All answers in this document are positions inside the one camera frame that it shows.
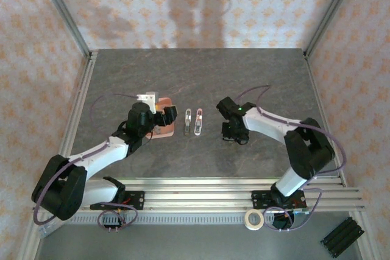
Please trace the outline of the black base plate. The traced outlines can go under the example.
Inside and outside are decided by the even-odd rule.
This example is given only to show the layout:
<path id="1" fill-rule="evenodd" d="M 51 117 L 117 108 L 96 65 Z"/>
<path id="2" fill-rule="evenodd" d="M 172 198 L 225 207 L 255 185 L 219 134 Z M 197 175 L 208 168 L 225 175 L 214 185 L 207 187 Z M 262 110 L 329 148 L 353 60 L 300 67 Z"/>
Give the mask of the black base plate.
<path id="1" fill-rule="evenodd" d="M 110 203 L 121 204 L 121 205 L 129 205 L 134 207 L 137 210 L 143 210 L 144 206 L 144 191 L 124 191 L 121 195 L 116 195 L 115 198 Z M 104 205 L 101 203 L 95 203 L 90 205 L 91 210 L 113 210 L 113 209 L 125 209 L 129 210 L 128 207 L 122 206 L 112 206 L 112 205 Z"/>
<path id="2" fill-rule="evenodd" d="M 279 192 L 273 190 L 252 191 L 251 200 L 255 209 L 266 209 L 270 207 L 283 209 L 307 208 L 305 194 L 300 190 L 294 192 L 289 197 L 284 197 Z"/>

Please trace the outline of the right aluminium side rail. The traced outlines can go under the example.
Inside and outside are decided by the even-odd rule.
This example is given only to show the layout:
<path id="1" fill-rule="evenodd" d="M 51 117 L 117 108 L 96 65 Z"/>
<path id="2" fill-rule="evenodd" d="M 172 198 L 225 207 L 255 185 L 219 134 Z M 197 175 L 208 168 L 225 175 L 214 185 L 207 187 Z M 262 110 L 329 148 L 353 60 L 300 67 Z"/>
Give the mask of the right aluminium side rail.
<path id="1" fill-rule="evenodd" d="M 307 70 L 308 70 L 308 73 L 310 76 L 314 95 L 316 96 L 316 101 L 317 101 L 318 108 L 319 108 L 319 111 L 321 114 L 324 129 L 330 135 L 331 145 L 335 148 L 335 159 L 333 161 L 335 162 L 336 167 L 334 170 L 328 170 L 328 171 L 325 171 L 324 173 L 325 174 L 333 174 L 333 175 L 338 174 L 338 177 L 341 181 L 341 185 L 343 187 L 348 187 L 346 176 L 344 173 L 344 167 L 346 166 L 346 163 L 347 163 L 347 155 L 346 155 L 345 148 L 342 145 L 342 143 L 340 142 L 340 140 L 338 138 L 334 137 L 334 135 L 330 129 L 330 126 L 328 123 L 328 117 L 325 113 L 324 105 L 322 103 L 321 96 L 320 96 L 320 91 L 319 91 L 319 88 L 317 86 L 317 82 L 316 82 L 316 79 L 314 76 L 314 71 L 310 66 L 309 57 L 307 56 L 306 52 L 303 52 L 303 57 L 305 59 L 305 64 L 307 66 Z"/>

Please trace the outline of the right aluminium frame post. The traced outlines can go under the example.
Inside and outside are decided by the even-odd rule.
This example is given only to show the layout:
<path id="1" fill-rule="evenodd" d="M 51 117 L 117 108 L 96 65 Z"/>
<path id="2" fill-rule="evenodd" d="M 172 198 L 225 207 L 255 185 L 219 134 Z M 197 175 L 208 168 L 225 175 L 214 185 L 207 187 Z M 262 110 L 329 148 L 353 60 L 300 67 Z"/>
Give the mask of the right aluminium frame post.
<path id="1" fill-rule="evenodd" d="M 331 24 L 332 19 L 335 17 L 338 9 L 340 8 L 343 0 L 331 0 L 328 8 L 325 11 L 324 16 L 322 17 L 317 29 L 314 31 L 313 36 L 311 37 L 308 46 L 303 51 L 305 60 L 308 60 L 313 54 L 316 46 L 320 42 L 321 38 L 324 36 L 328 26 Z"/>

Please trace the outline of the left aluminium frame post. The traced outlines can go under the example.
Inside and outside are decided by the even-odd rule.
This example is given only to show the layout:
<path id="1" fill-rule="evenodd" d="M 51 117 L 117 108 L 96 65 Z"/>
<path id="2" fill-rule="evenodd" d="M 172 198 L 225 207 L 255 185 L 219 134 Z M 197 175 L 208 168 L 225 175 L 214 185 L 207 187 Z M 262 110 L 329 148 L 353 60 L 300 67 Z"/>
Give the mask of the left aluminium frame post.
<path id="1" fill-rule="evenodd" d="M 74 18 L 72 17 L 71 12 L 69 11 L 65 1 L 51 0 L 51 2 L 53 3 L 54 7 L 56 8 L 62 20 L 64 21 L 66 27 L 68 28 L 70 34 L 72 35 L 82 55 L 89 60 L 91 56 L 91 51 L 86 41 L 84 40 L 84 37 L 82 36 Z"/>

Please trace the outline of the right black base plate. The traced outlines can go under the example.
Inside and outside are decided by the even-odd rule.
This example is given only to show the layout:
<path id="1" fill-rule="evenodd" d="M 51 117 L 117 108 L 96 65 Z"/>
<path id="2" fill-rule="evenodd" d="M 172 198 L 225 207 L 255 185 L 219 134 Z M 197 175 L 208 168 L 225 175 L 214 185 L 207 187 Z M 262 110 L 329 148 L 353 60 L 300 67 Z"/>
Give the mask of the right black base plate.
<path id="1" fill-rule="evenodd" d="M 270 207 L 283 209 L 307 208 L 305 194 L 300 190 L 294 192 L 289 197 L 284 197 L 279 192 L 273 190 L 252 191 L 251 200 L 255 209 L 266 209 Z"/>

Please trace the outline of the white tape roll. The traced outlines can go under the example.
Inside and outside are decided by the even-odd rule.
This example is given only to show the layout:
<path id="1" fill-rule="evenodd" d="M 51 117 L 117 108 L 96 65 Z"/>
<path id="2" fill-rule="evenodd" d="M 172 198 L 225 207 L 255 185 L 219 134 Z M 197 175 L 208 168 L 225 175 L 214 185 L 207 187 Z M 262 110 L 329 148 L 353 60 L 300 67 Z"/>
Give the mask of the white tape roll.
<path id="1" fill-rule="evenodd" d="M 253 215 L 253 214 L 259 217 L 259 222 L 257 224 L 253 224 L 253 223 L 250 222 L 249 217 L 251 215 Z M 248 230 L 251 230 L 251 231 L 259 230 L 264 225 L 264 215 L 263 215 L 263 213 L 259 209 L 247 210 L 245 215 L 244 215 L 244 225 L 245 225 L 245 227 Z"/>

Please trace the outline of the small metal clip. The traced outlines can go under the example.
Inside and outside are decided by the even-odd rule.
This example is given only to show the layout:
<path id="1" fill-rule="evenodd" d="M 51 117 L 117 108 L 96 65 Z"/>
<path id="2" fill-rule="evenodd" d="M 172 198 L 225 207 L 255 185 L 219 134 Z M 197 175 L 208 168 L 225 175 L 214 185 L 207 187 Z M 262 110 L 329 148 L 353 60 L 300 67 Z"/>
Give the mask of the small metal clip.
<path id="1" fill-rule="evenodd" d="M 203 110 L 201 108 L 198 108 L 196 111 L 196 120 L 194 125 L 194 134 L 196 136 L 199 136 L 202 131 L 202 116 L 203 116 Z"/>

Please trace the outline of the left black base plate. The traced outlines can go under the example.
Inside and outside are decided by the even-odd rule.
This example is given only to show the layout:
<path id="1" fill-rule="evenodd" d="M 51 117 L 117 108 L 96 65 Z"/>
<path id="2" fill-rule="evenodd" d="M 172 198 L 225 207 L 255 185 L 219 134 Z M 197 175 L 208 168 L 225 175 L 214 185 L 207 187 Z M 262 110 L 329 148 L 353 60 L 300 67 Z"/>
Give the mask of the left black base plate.
<path id="1" fill-rule="evenodd" d="M 144 206 L 144 191 L 124 191 L 121 195 L 116 195 L 115 198 L 110 203 L 121 204 L 121 205 L 129 205 L 134 207 L 137 210 L 143 210 Z M 113 210 L 113 209 L 125 209 L 129 210 L 128 207 L 122 206 L 112 206 L 112 205 L 104 205 L 101 203 L 95 203 L 90 205 L 91 210 Z"/>

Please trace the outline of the black extrusion piece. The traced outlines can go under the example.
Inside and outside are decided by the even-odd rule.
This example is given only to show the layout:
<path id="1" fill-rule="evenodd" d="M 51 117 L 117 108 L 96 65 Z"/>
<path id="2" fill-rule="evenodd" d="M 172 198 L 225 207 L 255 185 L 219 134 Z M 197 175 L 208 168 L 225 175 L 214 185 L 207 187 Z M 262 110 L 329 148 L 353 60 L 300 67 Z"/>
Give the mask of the black extrusion piece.
<path id="1" fill-rule="evenodd" d="M 335 259 L 359 239 L 365 231 L 352 217 L 346 218 L 321 240 L 321 244 Z"/>

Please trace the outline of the left aluminium side rail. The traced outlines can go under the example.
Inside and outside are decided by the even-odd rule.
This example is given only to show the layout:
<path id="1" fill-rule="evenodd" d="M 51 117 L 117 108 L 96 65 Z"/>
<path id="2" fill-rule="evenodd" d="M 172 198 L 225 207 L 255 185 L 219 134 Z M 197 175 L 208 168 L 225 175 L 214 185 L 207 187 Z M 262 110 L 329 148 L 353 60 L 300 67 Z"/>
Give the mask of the left aluminium side rail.
<path id="1" fill-rule="evenodd" d="M 74 98 L 74 102 L 72 104 L 71 113 L 65 127 L 65 132 L 60 143 L 58 153 L 60 156 L 66 158 L 70 163 L 75 160 L 75 158 L 72 156 L 72 150 L 75 138 L 77 136 L 77 129 L 85 105 L 85 99 L 88 93 L 98 53 L 98 51 L 91 51 L 90 56 L 87 58 L 79 85 L 76 89 L 76 97 Z"/>

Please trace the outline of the aluminium side rail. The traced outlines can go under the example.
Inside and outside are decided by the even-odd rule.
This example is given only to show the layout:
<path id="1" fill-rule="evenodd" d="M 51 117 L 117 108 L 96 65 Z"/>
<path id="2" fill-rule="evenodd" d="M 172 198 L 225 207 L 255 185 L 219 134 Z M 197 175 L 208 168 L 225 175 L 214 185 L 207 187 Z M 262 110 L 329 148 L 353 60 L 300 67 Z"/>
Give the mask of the aluminium side rail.
<path id="1" fill-rule="evenodd" d="M 75 138 L 77 136 L 77 129 L 85 105 L 85 99 L 88 93 L 98 53 L 98 51 L 91 51 L 90 56 L 87 58 L 79 85 L 76 89 L 76 97 L 74 98 L 74 102 L 72 104 L 71 113 L 65 127 L 65 132 L 60 143 L 58 153 L 60 156 L 66 158 L 70 163 L 75 160 L 75 158 L 72 156 L 72 150 Z"/>
<path id="2" fill-rule="evenodd" d="M 309 57 L 307 56 L 306 52 L 303 52 L 303 57 L 305 59 L 305 64 L 307 66 L 307 70 L 308 70 L 308 73 L 310 76 L 314 95 L 316 96 L 316 101 L 317 101 L 318 108 L 319 108 L 319 111 L 321 114 L 324 129 L 330 135 L 331 145 L 335 148 L 335 159 L 333 161 L 335 162 L 336 167 L 334 170 L 328 170 L 328 171 L 325 171 L 324 173 L 325 174 L 333 174 L 333 175 L 338 174 L 338 177 L 341 181 L 341 185 L 343 187 L 348 187 L 346 176 L 344 173 L 344 167 L 346 166 L 346 163 L 347 163 L 347 155 L 346 155 L 345 148 L 342 145 L 342 143 L 340 142 L 340 140 L 338 138 L 334 137 L 334 135 L 330 129 L 330 126 L 328 123 L 328 117 L 325 113 L 324 105 L 322 103 L 321 96 L 320 96 L 320 91 L 319 91 L 319 88 L 317 86 L 317 82 L 316 82 L 316 79 L 314 76 L 314 71 L 310 66 Z"/>

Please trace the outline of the aluminium frame post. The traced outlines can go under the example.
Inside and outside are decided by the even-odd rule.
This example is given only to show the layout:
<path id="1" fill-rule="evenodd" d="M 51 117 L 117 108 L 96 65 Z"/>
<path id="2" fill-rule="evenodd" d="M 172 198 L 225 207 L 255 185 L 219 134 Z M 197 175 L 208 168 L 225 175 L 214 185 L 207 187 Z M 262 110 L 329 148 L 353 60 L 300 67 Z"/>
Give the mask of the aluminium frame post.
<path id="1" fill-rule="evenodd" d="M 332 19 L 335 17 L 338 9 L 340 8 L 343 0 L 331 0 L 328 8 L 325 11 L 324 16 L 322 17 L 317 29 L 314 31 L 313 36 L 311 37 L 308 46 L 303 51 L 305 60 L 308 60 L 313 54 L 316 46 L 320 42 L 321 38 L 324 36 L 328 26 L 331 24 Z"/>
<path id="2" fill-rule="evenodd" d="M 70 34 L 72 35 L 82 55 L 89 60 L 91 56 L 91 51 L 86 41 L 84 40 L 84 37 L 82 36 L 74 18 L 72 17 L 71 12 L 69 11 L 65 1 L 51 0 L 51 2 L 53 3 L 54 7 L 56 8 L 62 20 L 64 21 L 66 27 L 68 28 Z"/>

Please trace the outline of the pink plastic tray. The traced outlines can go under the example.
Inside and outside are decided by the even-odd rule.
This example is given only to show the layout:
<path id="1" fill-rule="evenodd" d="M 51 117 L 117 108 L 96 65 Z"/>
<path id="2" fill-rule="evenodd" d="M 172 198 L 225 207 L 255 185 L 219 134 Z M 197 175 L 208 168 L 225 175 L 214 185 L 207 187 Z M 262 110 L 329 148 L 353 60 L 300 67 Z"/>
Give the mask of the pink plastic tray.
<path id="1" fill-rule="evenodd" d="M 164 109 L 164 107 L 170 107 L 172 106 L 172 100 L 168 97 L 160 97 L 158 99 L 157 108 L 159 110 Z M 167 125 L 167 126 L 160 126 L 161 127 L 161 133 L 159 135 L 154 135 L 154 133 L 148 133 L 146 135 L 147 139 L 160 139 L 160 138 L 167 138 L 174 134 L 174 123 Z"/>

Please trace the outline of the aluminium mounting rail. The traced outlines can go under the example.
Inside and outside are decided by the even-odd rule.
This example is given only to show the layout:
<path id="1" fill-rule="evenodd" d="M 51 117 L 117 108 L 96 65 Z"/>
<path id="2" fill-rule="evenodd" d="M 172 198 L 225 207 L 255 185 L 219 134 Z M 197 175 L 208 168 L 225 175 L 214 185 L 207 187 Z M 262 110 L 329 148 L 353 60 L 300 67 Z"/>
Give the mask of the aluminium mounting rail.
<path id="1" fill-rule="evenodd" d="M 146 213 L 227 213 L 253 207 L 252 191 L 268 190 L 273 178 L 121 178 L 130 191 L 144 191 Z M 305 201 L 319 212 L 364 211 L 359 188 L 343 185 L 339 177 L 317 177 L 304 189 Z"/>

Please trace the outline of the grey metal stapler part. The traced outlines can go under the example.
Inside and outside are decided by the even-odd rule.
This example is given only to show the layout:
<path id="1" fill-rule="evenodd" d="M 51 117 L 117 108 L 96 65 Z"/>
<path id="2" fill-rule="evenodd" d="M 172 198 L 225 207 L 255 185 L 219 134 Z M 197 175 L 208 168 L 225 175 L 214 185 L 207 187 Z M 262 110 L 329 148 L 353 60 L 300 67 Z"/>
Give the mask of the grey metal stapler part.
<path id="1" fill-rule="evenodd" d="M 191 131 L 191 115 L 192 115 L 191 109 L 187 108 L 185 111 L 185 126 L 184 126 L 185 135 L 189 135 Z"/>

